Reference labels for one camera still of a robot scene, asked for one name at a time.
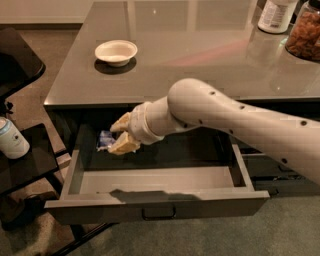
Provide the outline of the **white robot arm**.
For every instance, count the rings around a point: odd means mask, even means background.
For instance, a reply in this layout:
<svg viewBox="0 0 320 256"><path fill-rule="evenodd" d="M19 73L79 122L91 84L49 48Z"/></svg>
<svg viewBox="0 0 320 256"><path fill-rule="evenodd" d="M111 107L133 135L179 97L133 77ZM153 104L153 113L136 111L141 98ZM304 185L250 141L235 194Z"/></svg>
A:
<svg viewBox="0 0 320 256"><path fill-rule="evenodd" d="M225 132L320 184L319 122L238 102L191 78L117 120L110 130L120 137L109 152L123 155L198 127Z"/></svg>

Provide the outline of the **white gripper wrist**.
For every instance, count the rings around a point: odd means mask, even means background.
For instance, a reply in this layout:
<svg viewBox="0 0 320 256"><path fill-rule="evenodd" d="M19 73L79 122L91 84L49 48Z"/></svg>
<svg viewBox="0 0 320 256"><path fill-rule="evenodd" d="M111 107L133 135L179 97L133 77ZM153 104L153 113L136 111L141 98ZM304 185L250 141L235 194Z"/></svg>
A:
<svg viewBox="0 0 320 256"><path fill-rule="evenodd" d="M141 143L151 145L167 135L185 132L186 128L171 114L167 98L163 97L155 102L140 104L131 113L125 113L111 125L110 131L117 133L116 141L108 152L123 155L138 150Z"/></svg>

